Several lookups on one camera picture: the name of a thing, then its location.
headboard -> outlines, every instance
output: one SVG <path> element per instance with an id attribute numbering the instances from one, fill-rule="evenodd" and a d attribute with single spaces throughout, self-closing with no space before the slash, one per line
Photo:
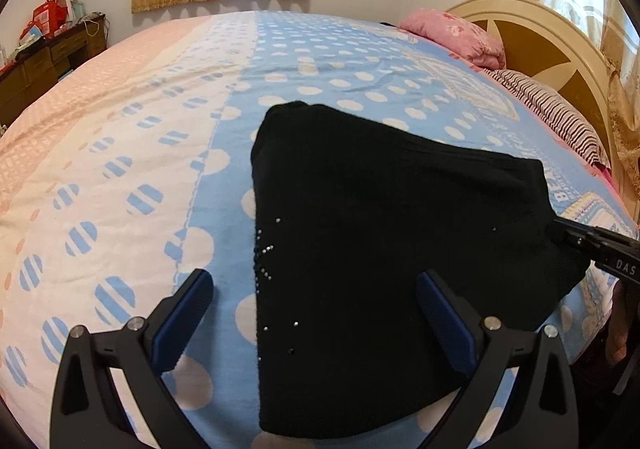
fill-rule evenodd
<path id="1" fill-rule="evenodd" d="M 448 12 L 500 39 L 507 68 L 557 90 L 593 125 L 604 144 L 613 179 L 635 220 L 640 202 L 618 160 L 610 128 L 607 60 L 570 21 L 530 0 L 469 0 Z"/>

black garment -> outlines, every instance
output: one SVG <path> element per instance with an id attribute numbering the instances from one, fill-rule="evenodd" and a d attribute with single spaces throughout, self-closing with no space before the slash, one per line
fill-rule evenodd
<path id="1" fill-rule="evenodd" d="M 418 308 L 421 271 L 534 330 L 589 264 L 546 237 L 555 214 L 537 160 L 293 102 L 268 111 L 252 165 L 268 432 L 354 435 L 460 386 Z"/>

bed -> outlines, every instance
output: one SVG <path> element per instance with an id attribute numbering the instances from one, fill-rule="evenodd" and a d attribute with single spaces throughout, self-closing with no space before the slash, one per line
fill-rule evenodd
<path id="1" fill-rule="evenodd" d="M 286 12 L 158 25 L 83 65 L 0 140 L 0 395 L 39 447 L 47 447 L 69 329 L 146 316 L 195 267 L 209 270 L 218 297 L 164 380 L 212 447 L 413 449 L 437 423 L 452 396 L 349 439 L 260 431 L 249 154 L 266 110 L 290 100 L 540 158 L 557 213 L 637 234 L 596 170 L 493 80 L 435 44 L 377 24 Z M 592 267 L 550 317 L 571 360 L 606 322 L 613 283 Z M 474 445 L 491 436 L 515 373 L 506 372 Z M 115 379 L 136 433 L 154 445 L 122 375 Z"/>

